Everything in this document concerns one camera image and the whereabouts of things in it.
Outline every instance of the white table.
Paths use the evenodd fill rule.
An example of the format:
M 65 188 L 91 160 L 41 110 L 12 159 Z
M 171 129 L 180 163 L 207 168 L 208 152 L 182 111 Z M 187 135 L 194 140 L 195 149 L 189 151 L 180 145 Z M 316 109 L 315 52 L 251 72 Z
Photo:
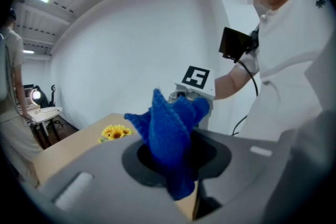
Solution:
M 52 121 L 54 117 L 59 115 L 59 113 L 62 112 L 62 108 L 60 106 L 51 106 L 49 108 L 43 108 L 43 109 L 32 109 L 28 111 L 28 114 L 33 118 L 33 131 L 36 134 L 36 137 L 41 144 L 41 147 L 45 150 L 45 146 L 43 141 L 41 140 L 41 137 L 39 136 L 39 133 L 37 131 L 37 125 L 40 126 L 40 130 L 42 132 L 42 135 L 47 143 L 48 146 L 51 146 L 50 140 L 48 138 L 48 131 L 45 125 L 46 121 L 50 121 L 51 128 L 56 136 L 57 141 L 60 141 L 60 138 L 58 136 L 56 127 L 54 125 L 54 122 Z

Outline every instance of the pants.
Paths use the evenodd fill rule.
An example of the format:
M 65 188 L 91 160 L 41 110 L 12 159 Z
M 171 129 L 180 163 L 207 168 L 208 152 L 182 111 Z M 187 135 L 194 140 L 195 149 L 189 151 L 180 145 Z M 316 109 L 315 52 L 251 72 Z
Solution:
M 26 120 L 20 116 L 0 123 L 1 143 L 8 160 L 33 186 L 38 178 L 32 159 L 43 151 L 36 142 Z

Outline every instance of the dark floor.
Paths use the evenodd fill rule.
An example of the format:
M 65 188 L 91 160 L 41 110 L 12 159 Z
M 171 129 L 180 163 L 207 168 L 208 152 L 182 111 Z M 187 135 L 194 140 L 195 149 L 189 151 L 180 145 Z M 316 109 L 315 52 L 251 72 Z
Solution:
M 68 123 L 66 123 L 64 120 L 62 120 L 59 116 L 53 118 L 53 121 L 61 121 L 61 123 L 63 124 L 63 127 L 61 126 L 61 124 L 55 124 L 55 127 L 56 127 L 56 130 L 57 130 L 57 133 L 59 135 L 59 138 L 62 140 L 70 135 L 72 135 L 73 133 L 76 133 L 77 130 L 75 128 L 73 128 L 71 125 L 69 125 Z M 58 141 L 56 139 L 56 136 L 53 132 L 53 129 L 51 128 L 51 125 L 48 125 L 47 126 L 47 130 L 48 130 L 48 138 L 50 140 L 50 143 L 51 145 L 54 145 L 56 144 Z M 38 133 L 39 133 L 39 136 L 41 137 L 45 147 L 48 147 L 47 143 L 45 142 L 42 134 L 41 134 L 41 131 L 38 129 Z

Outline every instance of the person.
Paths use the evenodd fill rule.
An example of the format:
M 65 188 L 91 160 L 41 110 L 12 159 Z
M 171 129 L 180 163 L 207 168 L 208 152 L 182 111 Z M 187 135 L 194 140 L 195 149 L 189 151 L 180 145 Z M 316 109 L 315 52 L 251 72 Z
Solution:
M 16 23 L 16 14 L 10 9 L 9 16 L 0 32 L 4 37 L 5 45 L 8 49 L 8 95 L 4 101 L 0 102 L 0 132 L 1 143 L 8 160 L 18 171 L 21 177 L 31 183 L 38 185 L 38 178 L 32 164 L 34 156 L 43 149 L 36 142 L 32 131 L 30 130 L 26 119 L 34 120 L 26 109 L 25 92 L 22 84 L 21 66 L 24 62 L 24 47 L 22 38 L 13 31 Z M 14 87 L 18 103 L 22 109 L 22 115 L 19 114 L 15 102 Z
M 259 72 L 260 95 L 237 136 L 276 141 L 322 111 L 305 71 L 335 31 L 335 10 L 329 0 L 254 1 L 269 11 L 260 18 L 258 48 L 240 60 L 253 76 Z M 237 63 L 215 80 L 215 100 L 235 94 L 250 79 Z

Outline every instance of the table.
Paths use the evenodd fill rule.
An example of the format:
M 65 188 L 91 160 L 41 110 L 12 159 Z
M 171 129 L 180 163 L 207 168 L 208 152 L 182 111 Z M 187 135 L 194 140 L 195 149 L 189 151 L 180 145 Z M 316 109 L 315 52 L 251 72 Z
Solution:
M 45 122 L 46 121 L 50 121 L 50 125 L 51 125 L 51 128 L 55 134 L 55 137 L 57 139 L 57 141 L 60 141 L 60 138 L 59 138 L 59 135 L 58 135 L 58 132 L 56 130 L 56 127 L 55 127 L 55 124 L 53 122 L 53 118 L 56 117 L 57 115 L 59 115 L 59 113 L 61 113 L 62 111 L 62 108 L 60 106 L 51 106 L 49 108 L 43 108 L 43 109 L 40 109 L 40 108 L 36 108 L 36 109 L 32 109 L 32 110 L 29 110 L 27 111 L 28 114 L 33 118 L 33 122 L 31 123 L 32 126 L 33 126 L 33 132 L 35 133 L 41 147 L 45 150 L 46 147 L 37 131 L 37 125 L 40 126 L 40 130 L 42 132 L 42 136 L 44 137 L 47 145 L 50 147 L 51 146 L 51 143 L 50 143 L 50 140 L 48 138 L 48 131 L 47 131 L 47 128 L 45 126 Z
M 65 167 L 75 158 L 83 154 L 88 149 L 98 145 L 98 139 L 101 138 L 101 132 L 106 126 L 118 124 L 134 130 L 135 134 L 133 135 L 139 135 L 132 123 L 125 120 L 123 115 L 110 114 L 87 128 L 68 136 L 35 156 L 33 163 L 41 185 L 43 185 L 49 177 Z M 197 182 L 193 193 L 191 193 L 188 197 L 175 202 L 176 206 L 178 206 L 178 208 L 189 220 L 193 219 L 196 197 Z

